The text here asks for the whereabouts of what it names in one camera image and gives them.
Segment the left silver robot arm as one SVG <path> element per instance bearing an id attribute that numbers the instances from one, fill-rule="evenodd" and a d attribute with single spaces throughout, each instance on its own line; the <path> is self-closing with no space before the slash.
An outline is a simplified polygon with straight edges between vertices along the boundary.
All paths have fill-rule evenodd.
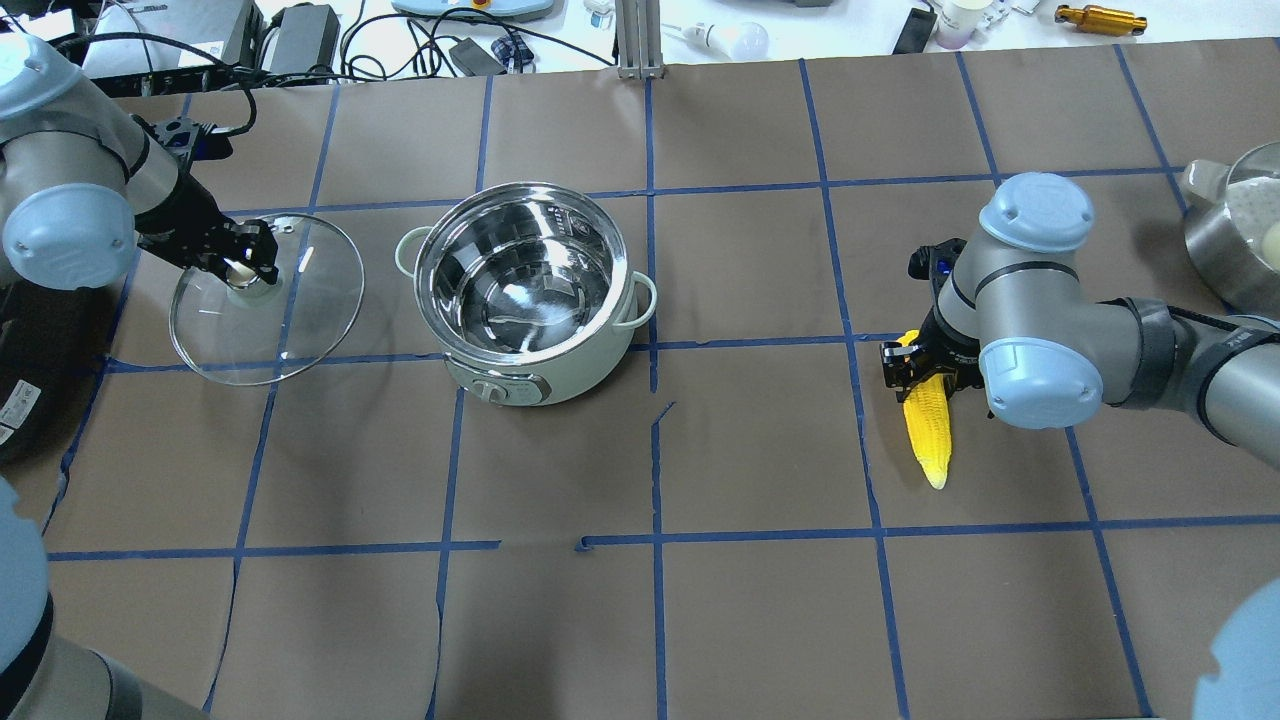
<path id="1" fill-rule="evenodd" d="M 33 35 L 3 36 L 3 272 L 56 291 L 104 287 L 143 249 L 233 290 L 279 282 L 264 222 L 234 222 L 187 161 Z M 204 719 L 128 666 L 60 637 L 49 555 L 3 486 L 3 716 Z"/>

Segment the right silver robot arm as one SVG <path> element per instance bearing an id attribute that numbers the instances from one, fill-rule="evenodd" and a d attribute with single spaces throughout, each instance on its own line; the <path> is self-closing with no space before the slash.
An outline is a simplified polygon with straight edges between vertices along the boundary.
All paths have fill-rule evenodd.
<path id="1" fill-rule="evenodd" d="M 1016 210 L 1018 176 L 915 178 L 872 190 L 890 220 L 867 238 L 876 268 L 849 292 L 859 402 L 855 478 L 884 527 L 872 584 L 887 603 L 892 717 L 1192 719 L 1224 624 L 1277 578 L 1277 468 L 1187 415 L 1201 331 L 1170 320 L 1170 373 L 1140 373 L 1142 322 L 1116 297 L 1149 295 L 1234 318 L 1183 247 L 1174 178 L 1078 176 L 1038 193 L 1071 211 L 1078 242 L 1032 252 L 980 211 Z M 881 342 L 933 313 L 923 245 L 959 234 L 965 274 L 954 341 L 1068 347 L 1098 375 L 1097 405 L 1025 428 L 968 387 L 950 410 L 950 483 L 933 492 L 893 396 Z"/>

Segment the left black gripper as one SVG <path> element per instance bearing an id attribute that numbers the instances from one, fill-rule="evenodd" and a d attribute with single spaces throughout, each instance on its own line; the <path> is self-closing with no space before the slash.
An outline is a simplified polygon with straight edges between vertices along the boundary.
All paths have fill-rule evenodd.
<path id="1" fill-rule="evenodd" d="M 256 275 L 266 284 L 278 284 L 278 243 L 269 223 L 230 219 L 191 173 L 196 161 L 229 158 L 229 136 L 188 117 L 159 123 L 136 117 L 134 123 L 156 145 L 145 159 L 175 170 L 175 179 L 160 182 L 159 204 L 134 217 L 141 249 L 174 266 L 205 272 L 227 286 L 236 275 Z"/>

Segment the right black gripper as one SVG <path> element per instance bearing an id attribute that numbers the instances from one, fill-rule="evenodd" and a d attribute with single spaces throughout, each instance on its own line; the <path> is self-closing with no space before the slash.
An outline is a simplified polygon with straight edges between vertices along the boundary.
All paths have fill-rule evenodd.
<path id="1" fill-rule="evenodd" d="M 943 319 L 941 310 L 945 286 L 965 246 L 966 241 L 963 238 L 922 245 L 908 259 L 908 275 L 929 283 L 933 304 L 920 323 L 915 340 L 879 345 L 884 386 L 893 391 L 899 404 L 905 404 L 910 393 L 934 374 L 941 378 L 948 402 L 959 392 L 983 388 L 978 340 L 955 329 Z"/>

